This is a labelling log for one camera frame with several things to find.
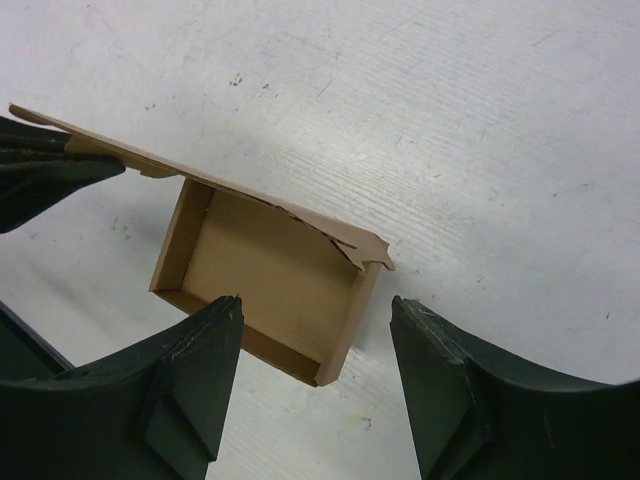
white surface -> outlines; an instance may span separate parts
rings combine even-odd
[[[640,376],[638,2],[5,0],[1,18],[1,104],[392,243],[339,382],[242,354],[210,478],[419,478],[395,293],[545,365]],[[127,173],[1,237],[2,299],[75,363],[173,324],[147,286],[179,186]]]

cardboard flap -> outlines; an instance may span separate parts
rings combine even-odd
[[[365,265],[369,262],[381,263],[389,270],[394,269],[393,262],[387,253],[389,244],[372,232],[282,200],[262,195],[239,185],[225,182],[197,169],[174,163],[33,110],[10,105],[9,111],[14,116],[27,122],[56,127],[69,133],[71,140],[65,147],[65,150],[69,153],[110,155],[118,158],[126,167],[139,170],[142,175],[148,177],[164,178],[182,175],[211,187],[224,189],[237,195],[266,203],[274,208],[285,210],[292,218],[323,233],[360,270],[364,270]]]

open cardboard box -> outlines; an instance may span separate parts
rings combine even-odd
[[[71,134],[69,153],[118,158],[185,182],[151,290],[186,313],[221,295],[243,300],[243,348],[310,385],[336,380],[382,268],[377,235],[185,165],[15,106],[25,121]]]

brown cardboard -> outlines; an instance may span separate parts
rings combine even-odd
[[[151,290],[187,313],[239,294],[245,350],[311,385],[338,378],[381,267],[393,269],[385,241],[45,115],[10,111],[70,133],[69,152],[115,156],[154,178],[184,176]]]

scuff mark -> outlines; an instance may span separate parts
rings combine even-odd
[[[549,440],[549,447],[555,449],[556,445],[553,442],[553,435],[551,434],[551,424],[549,423],[549,419],[547,418],[547,414],[542,414],[542,418],[544,420],[544,430],[547,433],[547,439]]]
[[[480,134],[480,140],[482,140],[484,138],[485,134],[487,133],[487,130],[489,130],[490,128],[495,127],[496,125],[500,125],[501,123],[502,123],[502,120],[496,120],[495,122],[491,122],[486,127],[484,127],[482,129],[482,133]]]
[[[327,14],[327,35],[329,39],[331,39],[331,12],[329,11],[329,7],[325,10]]]
[[[579,188],[585,188],[591,186],[590,183],[583,183],[582,185],[578,185],[577,187],[567,188],[566,190],[561,190],[552,195],[553,198],[556,198],[558,195],[564,195],[565,193],[573,192],[574,190],[578,190]]]
[[[400,23],[396,24],[395,27],[391,27],[389,30],[387,30],[386,32],[384,32],[382,34],[382,36],[380,36],[380,38],[378,40],[381,40],[383,37],[386,37],[388,34],[398,30],[401,27],[404,27],[407,23],[412,22],[413,20],[417,19],[425,10],[427,9],[427,7],[422,8],[420,10],[418,10],[417,13],[415,13],[414,15],[411,15],[409,18],[407,18],[406,20],[401,21]]]
[[[560,31],[562,31],[561,29],[558,30],[554,30],[553,32],[551,32],[549,35],[542,37],[540,40],[538,40],[535,43],[532,43],[531,46],[532,47],[537,47],[538,45],[540,45],[542,42],[545,42],[547,40],[549,40],[551,37],[553,37],[556,33],[559,33]]]
[[[316,96],[316,99],[320,98],[320,95],[322,95],[325,92],[325,90],[329,88],[329,85],[331,85],[332,80],[333,78],[331,77],[331,75],[329,75],[329,82],[324,86],[322,90],[320,90],[320,93]]]

